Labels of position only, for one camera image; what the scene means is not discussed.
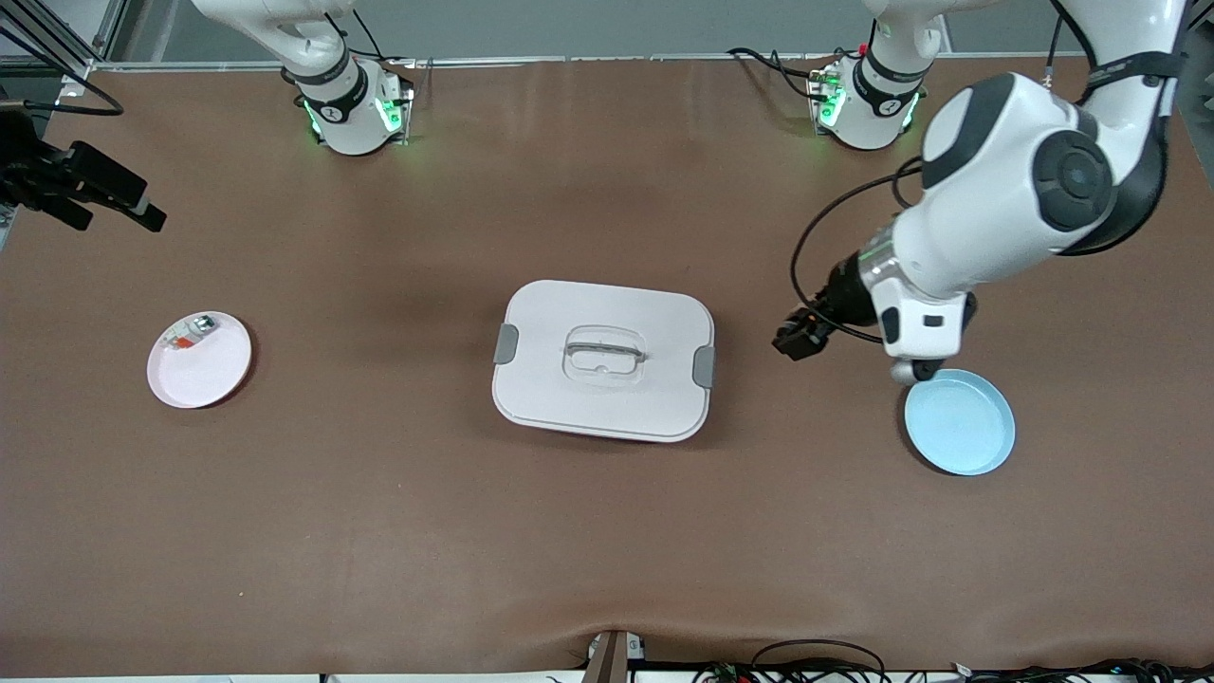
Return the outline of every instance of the white storage box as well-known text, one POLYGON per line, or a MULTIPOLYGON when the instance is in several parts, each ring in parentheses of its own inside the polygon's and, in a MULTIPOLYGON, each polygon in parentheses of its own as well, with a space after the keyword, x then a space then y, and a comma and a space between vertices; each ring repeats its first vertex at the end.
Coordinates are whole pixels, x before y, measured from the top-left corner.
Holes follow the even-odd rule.
POLYGON ((532 281, 498 334, 493 402, 517 425, 681 442, 708 417, 713 315, 685 294, 532 281))

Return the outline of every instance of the green led light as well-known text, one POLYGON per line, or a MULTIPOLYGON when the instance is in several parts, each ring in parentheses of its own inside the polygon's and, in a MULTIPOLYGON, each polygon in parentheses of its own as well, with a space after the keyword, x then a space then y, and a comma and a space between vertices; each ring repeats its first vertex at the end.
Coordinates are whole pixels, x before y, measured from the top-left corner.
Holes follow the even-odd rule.
POLYGON ((892 239, 886 239, 885 241, 881 241, 880 244, 878 244, 878 245, 873 246, 872 249, 869 249, 869 250, 864 251, 863 254, 861 254, 860 255, 860 260, 863 261, 864 258, 872 256, 873 254, 880 251, 881 249, 884 249, 885 246, 887 246, 887 245, 890 245, 892 243, 894 243, 892 239))
POLYGON ((401 107, 391 101, 375 99, 375 102, 379 104, 380 118, 384 119, 384 126, 387 127, 388 132, 401 130, 401 107))
POLYGON ((818 120, 824 126, 832 126, 839 120, 839 109, 843 109, 844 103, 846 103, 847 97, 843 87, 835 87, 835 91, 827 97, 827 101, 822 103, 822 109, 818 120))
POLYGON ((308 118, 308 120, 312 121, 312 131, 316 132, 317 136, 320 136, 322 135, 320 133, 320 124, 317 123, 317 120, 316 120, 316 112, 312 110, 312 106, 308 104, 306 99, 304 101, 304 110, 307 112, 307 118, 308 118))
POLYGON ((907 106, 907 115, 902 119, 902 127, 906 129, 910 125, 910 119, 914 116, 914 106, 919 103, 919 93, 917 92, 914 97, 910 98, 910 104, 907 106))

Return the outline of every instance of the brown table surface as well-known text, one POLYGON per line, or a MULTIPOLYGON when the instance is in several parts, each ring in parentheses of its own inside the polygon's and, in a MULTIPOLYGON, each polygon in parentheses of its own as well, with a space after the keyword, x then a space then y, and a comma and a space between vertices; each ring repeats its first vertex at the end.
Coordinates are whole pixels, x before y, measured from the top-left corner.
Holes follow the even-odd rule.
MULTIPOLYGON (((924 114, 1009 68, 1040 59, 940 63, 924 114)), ((1179 121, 1140 235, 980 289, 952 365, 1004 392, 1017 443, 964 479, 904 445, 879 349, 768 347, 798 232, 921 125, 847 150, 727 62, 422 78, 413 143, 365 158, 312 144, 274 73, 103 74, 126 115, 55 118, 170 217, 27 211, 0 258, 0 675, 566 667, 607 627, 651 658, 830 637, 902 668, 1212 659, 1214 197, 1179 121), (703 431, 498 415, 498 324, 540 278, 702 300, 703 431), (255 375, 169 409, 148 349, 206 308, 255 331, 255 375)), ((840 209, 806 284, 895 209, 840 209)))

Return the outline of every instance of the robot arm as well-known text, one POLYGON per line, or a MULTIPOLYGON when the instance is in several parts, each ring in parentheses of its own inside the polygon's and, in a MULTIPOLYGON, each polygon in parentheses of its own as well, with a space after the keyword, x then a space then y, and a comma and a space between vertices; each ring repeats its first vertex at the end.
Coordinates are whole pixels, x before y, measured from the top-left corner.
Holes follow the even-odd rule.
POLYGON ((844 55, 823 69, 834 79, 811 85, 827 99, 812 106, 815 123, 850 147, 890 144, 909 125, 919 86, 943 47, 943 15, 1002 1, 863 0, 875 17, 868 50, 844 55))
POLYGON ((283 62, 317 135, 335 152, 367 154, 405 132, 413 90, 374 61, 357 59, 325 15, 354 0, 194 0, 208 18, 248 35, 283 62))
POLYGON ((1185 0, 1057 5, 1096 63, 1083 104, 1010 73, 953 97, 924 137, 920 203, 839 264, 777 348, 819 352, 832 325, 815 313, 875 321, 895 380, 929 380, 960 351, 975 285, 1108 247, 1146 221, 1163 186, 1185 0))

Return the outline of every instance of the blue plate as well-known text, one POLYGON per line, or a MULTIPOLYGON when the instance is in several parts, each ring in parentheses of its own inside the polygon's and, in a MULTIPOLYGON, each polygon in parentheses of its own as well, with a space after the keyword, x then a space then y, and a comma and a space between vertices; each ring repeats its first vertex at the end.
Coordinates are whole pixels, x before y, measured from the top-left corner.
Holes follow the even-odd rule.
POLYGON ((953 474, 986 474, 1008 460, 1016 443, 1008 400, 964 370, 942 370, 912 387, 903 415, 915 449, 953 474))

